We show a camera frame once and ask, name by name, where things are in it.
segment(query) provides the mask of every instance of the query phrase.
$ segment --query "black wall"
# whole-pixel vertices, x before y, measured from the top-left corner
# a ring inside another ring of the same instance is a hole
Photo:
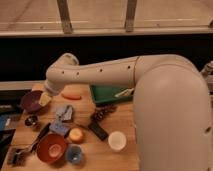
[[[0,81],[41,80],[61,54],[89,64],[134,55],[174,53],[200,70],[213,60],[213,34],[112,37],[0,38]]]

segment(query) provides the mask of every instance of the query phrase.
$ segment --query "cup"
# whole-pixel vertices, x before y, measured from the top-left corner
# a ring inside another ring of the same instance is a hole
[[[82,160],[82,150],[77,145],[69,145],[65,152],[65,158],[72,164],[79,164]]]
[[[126,146],[126,135],[120,131],[112,132],[108,137],[108,144],[114,152],[120,152]]]

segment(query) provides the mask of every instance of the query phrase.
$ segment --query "bowl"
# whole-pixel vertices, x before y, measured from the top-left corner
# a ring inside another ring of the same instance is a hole
[[[43,106],[39,104],[40,97],[43,91],[34,90],[26,93],[21,98],[21,108],[26,110],[29,114],[39,111]]]
[[[67,142],[59,134],[51,133],[44,136],[38,144],[37,156],[47,164],[58,161],[67,148]]]
[[[108,144],[114,152],[120,152],[126,146],[126,136],[123,132],[114,131],[108,137]]]
[[[77,145],[69,145],[65,152],[65,158],[72,164],[79,164],[82,160],[82,150]]]

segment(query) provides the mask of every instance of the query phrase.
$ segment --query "red bowl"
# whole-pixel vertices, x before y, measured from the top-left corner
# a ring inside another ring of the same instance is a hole
[[[43,91],[41,90],[34,90],[26,93],[21,98],[21,108],[26,110],[28,113],[39,111],[43,107],[39,104],[42,93]]]
[[[67,148],[67,142],[59,134],[47,134],[37,146],[38,158],[47,164],[53,164],[59,160]]]

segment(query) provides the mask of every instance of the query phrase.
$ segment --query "orange bowl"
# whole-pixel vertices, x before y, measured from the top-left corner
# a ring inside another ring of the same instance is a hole
[[[67,145],[66,140],[61,135],[47,134],[38,144],[37,156],[41,161],[53,164],[63,156]]]

